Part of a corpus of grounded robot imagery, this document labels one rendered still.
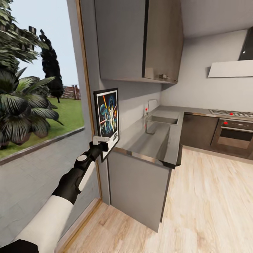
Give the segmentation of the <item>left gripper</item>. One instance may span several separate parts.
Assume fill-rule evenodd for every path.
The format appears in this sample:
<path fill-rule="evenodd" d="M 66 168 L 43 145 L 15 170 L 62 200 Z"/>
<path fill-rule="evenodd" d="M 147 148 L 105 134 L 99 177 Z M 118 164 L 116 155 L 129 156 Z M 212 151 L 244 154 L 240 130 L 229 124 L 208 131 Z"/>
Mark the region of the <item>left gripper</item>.
<path fill-rule="evenodd" d="M 94 149 L 98 152 L 98 155 L 100 155 L 102 151 L 109 150 L 107 142 L 100 142 L 100 144 L 98 144 L 98 145 L 93 145 L 93 142 L 90 142 L 89 145 L 90 145 L 90 149 Z"/>

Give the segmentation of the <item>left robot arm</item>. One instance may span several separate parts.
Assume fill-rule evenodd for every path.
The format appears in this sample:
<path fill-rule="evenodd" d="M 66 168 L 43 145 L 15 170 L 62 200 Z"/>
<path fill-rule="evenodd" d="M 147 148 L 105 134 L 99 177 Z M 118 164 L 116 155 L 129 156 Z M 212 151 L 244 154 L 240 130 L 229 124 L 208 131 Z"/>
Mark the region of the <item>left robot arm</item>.
<path fill-rule="evenodd" d="M 76 159 L 74 167 L 59 181 L 45 204 L 0 253 L 53 253 L 78 194 L 84 188 L 102 151 L 108 151 L 109 137 L 93 137 L 90 149 Z"/>

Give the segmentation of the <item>poster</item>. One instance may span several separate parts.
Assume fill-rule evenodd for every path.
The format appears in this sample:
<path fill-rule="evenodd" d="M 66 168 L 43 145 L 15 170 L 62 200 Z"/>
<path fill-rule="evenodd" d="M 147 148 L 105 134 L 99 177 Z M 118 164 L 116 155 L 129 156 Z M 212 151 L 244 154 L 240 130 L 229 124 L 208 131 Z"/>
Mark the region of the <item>poster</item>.
<path fill-rule="evenodd" d="M 100 154 L 101 163 L 107 158 L 119 142 L 119 106 L 118 88 L 98 90 L 93 92 L 95 116 L 97 119 L 97 134 L 99 137 L 109 137 L 108 151 Z"/>

